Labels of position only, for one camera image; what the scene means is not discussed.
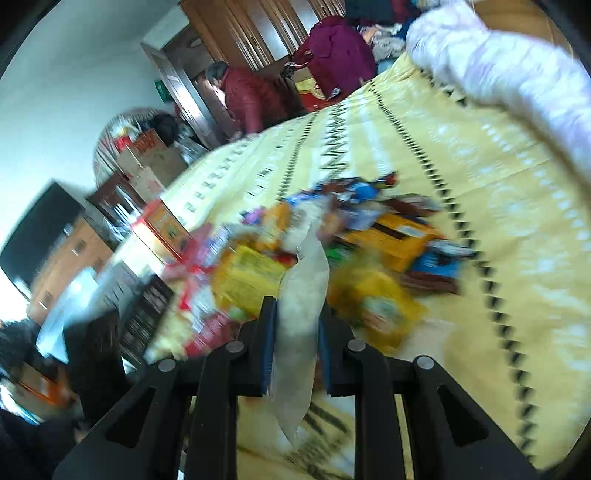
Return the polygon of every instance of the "dark clothing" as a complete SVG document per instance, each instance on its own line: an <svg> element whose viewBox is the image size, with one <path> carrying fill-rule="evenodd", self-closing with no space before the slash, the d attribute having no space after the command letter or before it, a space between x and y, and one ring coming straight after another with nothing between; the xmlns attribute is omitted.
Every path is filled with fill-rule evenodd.
<svg viewBox="0 0 591 480"><path fill-rule="evenodd" d="M420 15L410 0L345 0L347 18L366 19L371 24L404 24Z"/></svg>
<svg viewBox="0 0 591 480"><path fill-rule="evenodd" d="M228 67L220 88L226 107L245 134L259 133L287 119L280 94L266 78L248 69Z"/></svg>
<svg viewBox="0 0 591 480"><path fill-rule="evenodd" d="M309 59L310 73L328 99L335 86L350 95L364 82L375 77L375 60L371 48L359 33L337 15L326 17L310 30L309 38L294 54L294 61Z"/></svg>
<svg viewBox="0 0 591 480"><path fill-rule="evenodd" d="M0 472L3 480L51 480L74 448L73 423L50 420L30 425L0 409Z"/></svg>

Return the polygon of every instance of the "wooden wardrobe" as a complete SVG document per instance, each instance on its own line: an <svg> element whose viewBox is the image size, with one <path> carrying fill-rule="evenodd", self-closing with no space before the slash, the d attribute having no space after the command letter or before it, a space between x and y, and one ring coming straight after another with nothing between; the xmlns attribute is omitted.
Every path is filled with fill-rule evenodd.
<svg viewBox="0 0 591 480"><path fill-rule="evenodd" d="M261 70L293 54L314 24L344 15L344 0L182 0L214 60Z"/></svg>

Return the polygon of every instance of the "woman in red jacket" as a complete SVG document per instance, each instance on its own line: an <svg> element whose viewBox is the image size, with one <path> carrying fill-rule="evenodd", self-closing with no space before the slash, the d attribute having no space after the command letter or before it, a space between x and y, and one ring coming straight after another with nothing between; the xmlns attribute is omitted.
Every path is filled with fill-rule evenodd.
<svg viewBox="0 0 591 480"><path fill-rule="evenodd" d="M262 132L288 118L273 84L251 70L217 61L207 67L205 74L209 83L226 94L226 108L239 124L233 140Z"/></svg>

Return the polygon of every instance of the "maroon coat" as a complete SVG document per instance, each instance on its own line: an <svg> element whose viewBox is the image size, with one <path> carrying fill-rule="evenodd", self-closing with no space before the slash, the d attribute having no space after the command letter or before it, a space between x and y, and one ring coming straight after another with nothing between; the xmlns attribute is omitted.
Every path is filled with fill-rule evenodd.
<svg viewBox="0 0 591 480"><path fill-rule="evenodd" d="M312 27L309 38L294 53L294 61L309 61L310 73L326 98L332 97L336 86L347 96L361 87L359 79L367 82L375 77L371 48L346 19L337 15Z"/></svg>
<svg viewBox="0 0 591 480"><path fill-rule="evenodd" d="M228 67L220 88L226 107L245 134L259 133L287 119L281 96L266 78L248 69Z"/></svg>

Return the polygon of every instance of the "white blanket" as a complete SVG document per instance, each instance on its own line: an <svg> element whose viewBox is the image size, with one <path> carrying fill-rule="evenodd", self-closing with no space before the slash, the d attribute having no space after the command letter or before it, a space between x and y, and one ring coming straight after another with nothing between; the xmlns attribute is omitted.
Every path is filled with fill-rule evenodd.
<svg viewBox="0 0 591 480"><path fill-rule="evenodd" d="M562 48L489 30L471 7L452 0L412 24L407 52L436 81L532 122L591 180L591 80Z"/></svg>

